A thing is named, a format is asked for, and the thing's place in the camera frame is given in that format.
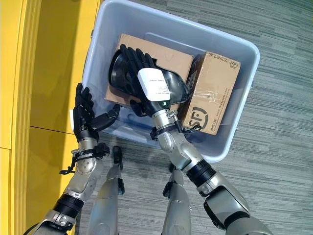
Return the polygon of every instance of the black joint cover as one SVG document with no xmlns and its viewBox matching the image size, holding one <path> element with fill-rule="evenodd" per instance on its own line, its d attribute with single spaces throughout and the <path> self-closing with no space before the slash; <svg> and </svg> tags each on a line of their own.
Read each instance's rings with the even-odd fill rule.
<svg viewBox="0 0 313 235">
<path fill-rule="evenodd" d="M 83 205 L 84 202 L 82 200 L 63 193 L 53 209 L 72 218 L 76 218 Z"/>
<path fill-rule="evenodd" d="M 204 182 L 212 178 L 216 171 L 204 159 L 198 162 L 193 168 L 187 172 L 188 178 L 199 187 Z"/>
</svg>

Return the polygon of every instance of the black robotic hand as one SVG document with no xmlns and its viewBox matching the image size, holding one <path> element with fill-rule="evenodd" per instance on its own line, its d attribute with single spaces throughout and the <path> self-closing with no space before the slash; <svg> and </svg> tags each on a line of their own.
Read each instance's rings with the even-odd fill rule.
<svg viewBox="0 0 313 235">
<path fill-rule="evenodd" d="M 94 117 L 92 95 L 89 88 L 83 90 L 83 85 L 76 87 L 75 107 L 73 109 L 74 134 L 77 142 L 90 137 L 99 140 L 98 131 L 111 126 L 118 117 L 120 106 L 115 104 L 113 109 L 98 117 Z"/>
<path fill-rule="evenodd" d="M 113 71 L 116 60 L 119 60 L 119 68 Z M 152 116 L 152 114 L 163 109 L 170 108 L 170 100 L 150 101 L 138 80 L 138 72 L 143 68 L 155 69 L 155 64 L 149 54 L 143 54 L 140 49 L 126 48 L 121 45 L 120 50 L 114 55 L 109 71 L 109 83 L 132 96 L 140 99 L 141 102 L 130 101 L 130 105 L 139 117 Z"/>
</svg>

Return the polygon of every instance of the logo on box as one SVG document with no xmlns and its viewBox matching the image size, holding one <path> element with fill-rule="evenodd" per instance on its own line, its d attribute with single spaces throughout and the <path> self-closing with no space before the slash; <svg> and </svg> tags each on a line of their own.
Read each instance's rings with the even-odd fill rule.
<svg viewBox="0 0 313 235">
<path fill-rule="evenodd" d="M 201 129 L 204 129 L 208 121 L 209 116 L 204 109 L 199 107 L 193 107 L 191 113 L 191 120 L 188 122 L 190 126 L 194 127 L 195 125 L 198 124 L 201 126 Z"/>
</svg>

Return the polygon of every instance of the silver robot arm segment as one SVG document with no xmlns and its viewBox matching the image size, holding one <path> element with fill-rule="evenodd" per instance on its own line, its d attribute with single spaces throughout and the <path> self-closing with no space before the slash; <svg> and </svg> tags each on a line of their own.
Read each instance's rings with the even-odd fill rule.
<svg viewBox="0 0 313 235">
<path fill-rule="evenodd" d="M 101 157 L 97 157 L 95 151 L 101 145 L 106 147 L 103 143 L 98 145 L 96 139 L 84 138 L 79 142 L 79 149 L 72 151 L 73 157 L 77 156 L 75 173 L 53 209 L 35 228 L 34 235 L 64 235 L 72 229 L 77 214 L 91 196 L 103 170 Z M 102 150 L 104 148 L 99 153 L 104 156 L 107 151 Z"/>
<path fill-rule="evenodd" d="M 161 148 L 176 168 L 181 169 L 207 197 L 204 208 L 214 225 L 227 235 L 272 235 L 261 221 L 250 216 L 242 195 L 207 163 L 181 132 L 177 112 L 162 110 L 152 116 Z"/>
</svg>

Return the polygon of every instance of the black cable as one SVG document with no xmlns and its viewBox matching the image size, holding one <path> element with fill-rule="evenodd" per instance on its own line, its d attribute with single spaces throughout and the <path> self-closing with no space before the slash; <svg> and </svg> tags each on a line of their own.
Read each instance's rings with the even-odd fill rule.
<svg viewBox="0 0 313 235">
<path fill-rule="evenodd" d="M 202 128 L 202 127 L 201 127 L 199 124 L 197 124 L 197 125 L 195 125 L 194 127 L 192 127 L 192 128 L 189 129 L 189 130 L 186 130 L 185 128 L 183 128 L 182 132 L 183 132 L 184 134 L 191 134 L 191 133 L 194 133 L 194 132 L 196 132 L 196 131 L 201 130 L 201 128 Z"/>
<path fill-rule="evenodd" d="M 67 174 L 70 174 L 70 173 L 75 173 L 75 171 L 73 171 L 73 169 L 75 167 L 75 163 L 80 161 L 80 160 L 85 160 L 85 159 L 89 159 L 89 158 L 97 158 L 97 157 L 95 157 L 94 155 L 91 155 L 91 156 L 88 156 L 88 157 L 84 157 L 84 158 L 78 159 L 78 156 L 75 155 L 72 158 L 71 165 L 67 167 L 67 170 L 60 170 L 59 174 L 60 175 L 67 175 Z"/>
<path fill-rule="evenodd" d="M 31 226 L 29 229 L 27 229 L 27 230 L 25 231 L 25 233 L 23 233 L 23 235 L 27 235 L 27 234 L 28 234 L 30 231 L 32 231 L 33 228 L 35 228 L 38 224 L 39 224 L 39 223 L 34 224 L 33 226 Z"/>
</svg>

